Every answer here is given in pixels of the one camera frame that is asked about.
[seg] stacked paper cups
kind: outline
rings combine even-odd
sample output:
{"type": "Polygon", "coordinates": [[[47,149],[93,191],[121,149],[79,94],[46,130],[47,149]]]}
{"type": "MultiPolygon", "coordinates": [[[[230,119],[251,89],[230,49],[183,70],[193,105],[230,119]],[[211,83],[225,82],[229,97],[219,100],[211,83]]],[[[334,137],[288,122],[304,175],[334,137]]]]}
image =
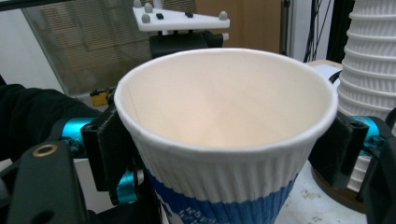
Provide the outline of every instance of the stacked paper cups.
{"type": "MultiPolygon", "coordinates": [[[[356,0],[349,17],[338,109],[348,116],[385,120],[396,107],[396,1],[356,0]]],[[[349,189],[360,189],[368,162],[359,156],[349,189]]]]}

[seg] wall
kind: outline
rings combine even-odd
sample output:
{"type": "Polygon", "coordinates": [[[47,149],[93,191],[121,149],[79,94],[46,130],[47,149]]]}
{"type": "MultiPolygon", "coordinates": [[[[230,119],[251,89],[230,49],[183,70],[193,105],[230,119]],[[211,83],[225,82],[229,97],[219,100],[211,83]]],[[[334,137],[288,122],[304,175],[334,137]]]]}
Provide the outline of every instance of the wall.
{"type": "Polygon", "coordinates": [[[63,92],[20,9],[0,12],[0,74],[7,84],[63,92]]]}
{"type": "Polygon", "coordinates": [[[196,0],[197,13],[218,16],[227,12],[231,27],[214,33],[229,33],[224,47],[263,49],[279,52],[280,1],[196,0]]]}
{"type": "MultiPolygon", "coordinates": [[[[319,10],[319,24],[321,25],[324,21],[326,14],[327,5],[331,0],[322,0],[321,7],[319,10]]],[[[290,56],[300,62],[303,61],[305,55],[306,40],[309,34],[309,22],[311,3],[309,0],[291,1],[292,16],[291,16],[291,32],[290,32],[290,56]]],[[[329,43],[330,26],[332,22],[332,6],[333,1],[329,8],[329,13],[325,25],[323,27],[322,36],[318,45],[317,60],[325,60],[327,54],[327,46],[329,43]]]]}

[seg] black cable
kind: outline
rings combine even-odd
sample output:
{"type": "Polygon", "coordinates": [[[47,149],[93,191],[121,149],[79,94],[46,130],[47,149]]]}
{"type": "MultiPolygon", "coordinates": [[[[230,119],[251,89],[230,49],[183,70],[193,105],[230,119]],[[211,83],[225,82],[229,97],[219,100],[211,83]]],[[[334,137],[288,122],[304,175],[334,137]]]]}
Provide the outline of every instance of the black cable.
{"type": "Polygon", "coordinates": [[[321,27],[321,29],[320,29],[319,39],[318,39],[318,42],[317,42],[317,46],[315,47],[314,60],[317,58],[318,45],[319,45],[319,42],[320,42],[320,39],[321,39],[321,35],[322,35],[322,32],[323,32],[324,24],[326,23],[327,14],[329,13],[329,8],[330,8],[330,4],[331,4],[331,3],[332,3],[332,0],[329,1],[329,4],[327,5],[327,9],[326,9],[326,14],[324,15],[322,27],[321,27]]]}
{"type": "Polygon", "coordinates": [[[330,78],[329,81],[334,84],[334,82],[340,77],[340,74],[343,70],[334,73],[330,78]]]}
{"type": "Polygon", "coordinates": [[[329,4],[326,8],[326,14],[321,24],[319,32],[319,10],[323,0],[312,0],[311,3],[311,21],[309,26],[308,38],[306,41],[304,63],[314,61],[317,58],[318,45],[320,43],[321,35],[323,33],[323,28],[329,14],[330,5],[332,0],[329,0],[329,4]]]}
{"type": "Polygon", "coordinates": [[[311,59],[311,52],[312,52],[312,41],[315,36],[315,16],[316,16],[316,0],[312,0],[311,4],[311,21],[309,24],[309,34],[306,40],[306,48],[305,48],[305,56],[304,56],[304,63],[307,63],[311,59]]]}
{"type": "Polygon", "coordinates": [[[387,123],[391,129],[393,129],[396,123],[396,107],[390,111],[387,118],[385,119],[385,123],[387,123]]]}
{"type": "Polygon", "coordinates": [[[347,44],[347,30],[351,19],[348,17],[353,10],[355,1],[333,1],[331,29],[326,59],[341,63],[345,58],[344,46],[347,44]]]}

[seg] window blind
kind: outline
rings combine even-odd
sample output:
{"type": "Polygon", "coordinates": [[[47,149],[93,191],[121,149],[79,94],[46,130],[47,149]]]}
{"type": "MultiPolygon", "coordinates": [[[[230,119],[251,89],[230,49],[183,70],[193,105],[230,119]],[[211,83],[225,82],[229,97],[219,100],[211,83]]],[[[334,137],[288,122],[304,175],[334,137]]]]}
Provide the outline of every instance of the window blind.
{"type": "MultiPolygon", "coordinates": [[[[150,60],[149,36],[156,33],[138,30],[133,2],[76,0],[22,10],[67,95],[116,86],[150,60]]],[[[195,1],[165,0],[163,8],[195,12],[195,1]]]]}

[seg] paper cup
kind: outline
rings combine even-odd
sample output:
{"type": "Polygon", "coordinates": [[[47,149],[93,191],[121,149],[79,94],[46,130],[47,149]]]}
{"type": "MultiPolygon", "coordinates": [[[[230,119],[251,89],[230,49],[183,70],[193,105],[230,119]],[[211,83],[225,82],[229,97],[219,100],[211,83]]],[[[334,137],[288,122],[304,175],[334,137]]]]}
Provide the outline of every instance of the paper cup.
{"type": "Polygon", "coordinates": [[[346,35],[350,38],[364,40],[364,41],[384,41],[384,42],[395,42],[396,36],[379,36],[379,35],[356,35],[351,31],[346,31],[346,35]]]}
{"type": "Polygon", "coordinates": [[[342,108],[342,112],[346,111],[351,115],[362,115],[362,116],[374,116],[378,117],[382,120],[385,120],[389,112],[390,108],[384,108],[375,105],[367,105],[358,101],[354,101],[352,99],[347,98],[342,93],[338,92],[338,103],[342,108]]]}
{"type": "Polygon", "coordinates": [[[354,50],[350,49],[348,44],[346,44],[346,46],[344,48],[344,52],[346,54],[352,56],[352,57],[363,58],[363,59],[367,59],[367,60],[371,60],[371,61],[383,61],[383,62],[396,63],[396,57],[375,55],[375,52],[372,52],[372,53],[360,53],[360,52],[357,52],[357,51],[354,51],[354,50]]]}
{"type": "Polygon", "coordinates": [[[387,75],[365,72],[349,67],[344,61],[343,68],[340,80],[371,91],[396,92],[396,74],[387,75]]]}
{"type": "Polygon", "coordinates": [[[391,60],[369,60],[346,53],[342,65],[361,72],[379,75],[396,75],[396,62],[391,60]]]}
{"type": "Polygon", "coordinates": [[[385,108],[396,107],[396,92],[372,91],[346,82],[340,77],[341,84],[337,92],[347,98],[367,105],[375,105],[385,108]]]}
{"type": "Polygon", "coordinates": [[[251,49],[164,56],[115,102],[171,223],[274,223],[337,96],[323,76],[251,49]]]}
{"type": "Polygon", "coordinates": [[[395,21],[360,21],[353,20],[349,25],[348,31],[353,35],[367,36],[396,36],[396,20],[395,21]]]}
{"type": "Polygon", "coordinates": [[[352,20],[396,20],[396,2],[394,0],[355,1],[352,20]]]}
{"type": "Polygon", "coordinates": [[[345,49],[365,55],[396,58],[396,41],[367,41],[350,37],[345,49]]]}

